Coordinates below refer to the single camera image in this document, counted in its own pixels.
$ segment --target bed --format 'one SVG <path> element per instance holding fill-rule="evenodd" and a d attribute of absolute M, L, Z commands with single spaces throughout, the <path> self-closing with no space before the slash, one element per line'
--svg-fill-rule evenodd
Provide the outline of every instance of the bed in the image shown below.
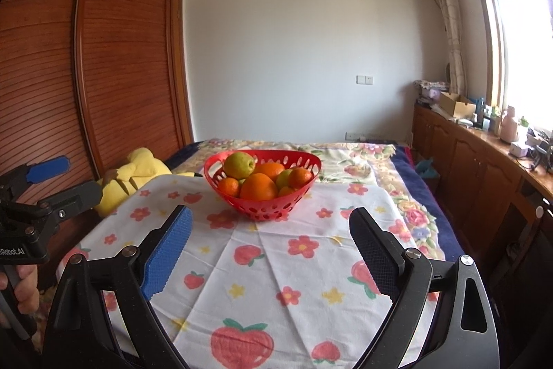
<path fill-rule="evenodd" d="M 365 207 L 404 247 L 430 258 L 462 250 L 449 243 L 445 254 L 440 247 L 438 230 L 441 242 L 449 224 L 399 146 L 210 140 L 189 149 L 183 163 L 174 159 L 173 173 L 201 171 L 223 150 L 254 148 L 297 149 L 322 160 L 317 183 L 287 216 L 254 223 L 201 177 L 159 176 L 82 239 L 58 272 L 73 253 L 106 258 L 139 244 L 184 203 L 194 214 L 193 233 L 152 305 L 192 368 L 351 368 L 391 306 L 349 235 L 351 210 Z M 42 324 L 51 295 L 43 296 Z M 134 354 L 114 294 L 104 298 L 121 348 Z M 403 364 L 417 358 L 436 300 L 429 295 Z"/>

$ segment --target wooden door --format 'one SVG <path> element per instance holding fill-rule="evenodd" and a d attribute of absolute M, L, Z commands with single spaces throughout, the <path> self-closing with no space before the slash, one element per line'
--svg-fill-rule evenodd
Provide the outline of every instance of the wooden door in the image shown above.
<path fill-rule="evenodd" d="M 450 171 L 438 192 L 444 212 L 458 229 L 462 228 L 479 189 L 478 155 L 482 149 L 470 138 L 468 134 L 456 138 Z"/>
<path fill-rule="evenodd" d="M 428 158 L 428 138 L 430 134 L 430 123 L 425 112 L 421 108 L 415 108 L 413 117 L 413 149 L 415 149 L 422 157 Z"/>
<path fill-rule="evenodd" d="M 429 154 L 433 158 L 433 165 L 442 178 L 447 176 L 453 153 L 453 130 L 444 118 L 436 115 L 432 124 L 432 135 Z"/>
<path fill-rule="evenodd" d="M 182 146 L 172 79 L 171 0 L 78 0 L 77 81 L 100 175 L 139 147 Z"/>
<path fill-rule="evenodd" d="M 68 174 L 31 187 L 34 203 L 93 178 L 73 90 L 75 0 L 0 3 L 0 174 L 66 155 Z"/>
<path fill-rule="evenodd" d="M 521 178 L 516 167 L 496 150 L 487 153 L 479 164 L 480 188 L 462 228 L 476 258 L 486 254 Z"/>
<path fill-rule="evenodd" d="M 186 86 L 186 70 L 184 66 L 184 33 L 182 31 L 182 0 L 171 0 L 171 31 L 173 78 L 175 80 L 175 96 L 179 121 L 183 131 L 184 144 L 194 142 L 192 122 L 190 120 L 190 103 Z"/>

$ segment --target fruit basket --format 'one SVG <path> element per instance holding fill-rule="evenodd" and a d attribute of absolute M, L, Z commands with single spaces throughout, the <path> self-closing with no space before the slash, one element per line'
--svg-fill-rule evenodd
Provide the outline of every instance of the fruit basket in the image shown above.
<path fill-rule="evenodd" d="M 217 189 L 219 182 L 226 177 L 223 171 L 223 162 L 235 151 L 226 151 L 215 154 L 207 159 L 204 164 L 204 175 L 207 182 L 229 205 L 233 206 L 240 213 L 244 213 L 254 221 L 269 221 L 283 217 L 292 211 L 296 203 L 313 186 L 319 171 L 321 170 L 321 160 L 313 154 L 307 152 L 298 152 L 295 150 L 241 150 L 250 154 L 256 165 L 261 163 L 276 162 L 284 165 L 286 169 L 294 167 L 303 167 L 311 171 L 313 177 L 302 188 L 282 197 L 276 197 L 266 201 L 251 201 L 228 196 Z"/>

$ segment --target wooden wardrobe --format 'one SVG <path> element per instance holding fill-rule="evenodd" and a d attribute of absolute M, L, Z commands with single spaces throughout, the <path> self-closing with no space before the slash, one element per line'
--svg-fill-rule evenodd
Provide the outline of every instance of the wooden wardrobe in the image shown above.
<path fill-rule="evenodd" d="M 68 174 L 20 201 L 98 179 L 138 147 L 164 160 L 190 143 L 171 2 L 0 2 L 0 173 L 58 155 L 71 160 Z M 97 223 L 92 216 L 63 224 L 53 260 Z"/>

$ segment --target hand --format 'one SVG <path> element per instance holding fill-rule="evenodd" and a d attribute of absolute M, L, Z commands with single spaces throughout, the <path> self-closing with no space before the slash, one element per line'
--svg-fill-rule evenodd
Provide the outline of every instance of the hand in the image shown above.
<path fill-rule="evenodd" d="M 16 266 L 21 281 L 14 287 L 13 292 L 19 302 L 17 308 L 21 314 L 31 314 L 38 310 L 39 292 L 37 289 L 38 268 L 36 264 Z M 0 273 L 0 290 L 6 289 L 8 278 Z"/>

